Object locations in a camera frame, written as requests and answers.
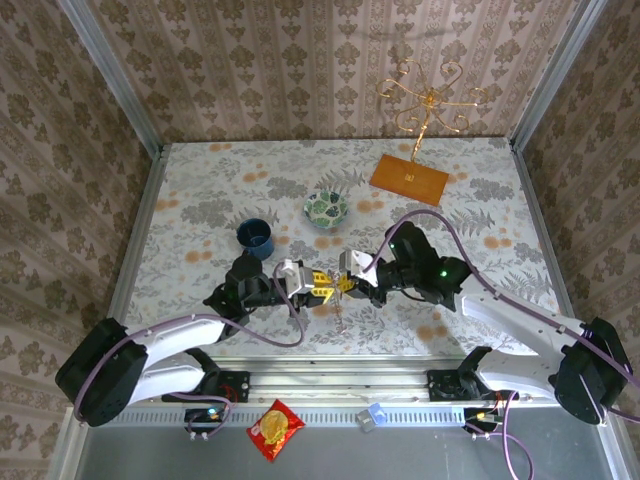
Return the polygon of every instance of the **ceramic bowl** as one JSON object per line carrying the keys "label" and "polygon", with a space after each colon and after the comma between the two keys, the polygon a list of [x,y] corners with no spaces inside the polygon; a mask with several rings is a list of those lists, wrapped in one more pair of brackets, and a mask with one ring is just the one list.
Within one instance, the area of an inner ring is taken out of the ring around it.
{"label": "ceramic bowl", "polygon": [[304,215],[316,227],[337,227],[347,217],[347,213],[347,200],[339,193],[329,190],[314,193],[304,202]]}

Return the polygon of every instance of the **snack bag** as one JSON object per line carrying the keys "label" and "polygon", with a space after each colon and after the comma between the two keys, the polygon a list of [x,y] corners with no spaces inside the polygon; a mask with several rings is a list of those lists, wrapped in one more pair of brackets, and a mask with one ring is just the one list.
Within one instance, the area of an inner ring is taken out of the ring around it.
{"label": "snack bag", "polygon": [[247,428],[247,433],[265,458],[273,462],[282,447],[302,427],[304,422],[284,403],[276,400],[253,427]]}

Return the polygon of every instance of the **floral tablecloth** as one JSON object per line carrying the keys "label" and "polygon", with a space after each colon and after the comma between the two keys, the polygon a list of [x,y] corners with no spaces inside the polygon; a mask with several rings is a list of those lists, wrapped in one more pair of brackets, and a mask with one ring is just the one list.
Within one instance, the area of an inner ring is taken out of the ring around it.
{"label": "floral tablecloth", "polygon": [[[192,143],[171,147],[165,179],[146,240],[125,323],[150,326],[200,306],[241,254],[236,227],[260,217],[272,227],[271,274],[284,258],[316,269],[337,269],[345,248],[375,251],[385,230],[402,215],[425,207],[371,187],[382,154],[409,158],[407,140],[327,140]],[[440,207],[471,258],[507,289],[557,310],[547,266],[509,147],[501,138],[426,139],[420,163],[450,173]],[[320,230],[304,217],[305,198],[330,188],[349,202],[348,218]],[[415,217],[440,255],[458,255],[449,234],[431,217]],[[346,327],[338,332],[338,313]],[[340,306],[303,310],[306,340],[282,349],[244,333],[218,345],[211,355],[392,354],[460,355],[477,345],[511,352],[523,345],[484,324],[443,307],[392,293],[383,309],[346,296]],[[299,332],[285,307],[258,309],[255,331],[294,341]]]}

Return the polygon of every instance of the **blue cup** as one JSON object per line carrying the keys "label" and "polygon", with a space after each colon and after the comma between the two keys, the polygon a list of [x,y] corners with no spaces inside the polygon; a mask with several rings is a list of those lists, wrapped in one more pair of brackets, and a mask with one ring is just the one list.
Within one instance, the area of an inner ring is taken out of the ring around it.
{"label": "blue cup", "polygon": [[250,218],[240,224],[236,237],[244,252],[266,260],[273,253],[273,238],[269,224],[259,218]]}

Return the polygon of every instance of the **brown floral wallpaper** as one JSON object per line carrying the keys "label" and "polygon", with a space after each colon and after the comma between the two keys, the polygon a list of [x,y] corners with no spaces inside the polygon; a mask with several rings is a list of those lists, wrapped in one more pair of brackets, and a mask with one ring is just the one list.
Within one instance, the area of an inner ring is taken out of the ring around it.
{"label": "brown floral wallpaper", "polygon": [[613,322],[640,373],[639,2],[610,0],[525,159],[576,314]]}
{"label": "brown floral wallpaper", "polygon": [[149,165],[57,3],[0,1],[0,479],[46,474]]}
{"label": "brown floral wallpaper", "polygon": [[[378,81],[412,57],[461,98],[490,101],[467,135],[506,135],[537,85],[572,0],[90,0],[165,143],[386,137],[411,103]],[[415,81],[415,75],[409,83]],[[451,121],[457,111],[449,111]],[[447,135],[433,123],[431,135]]]}

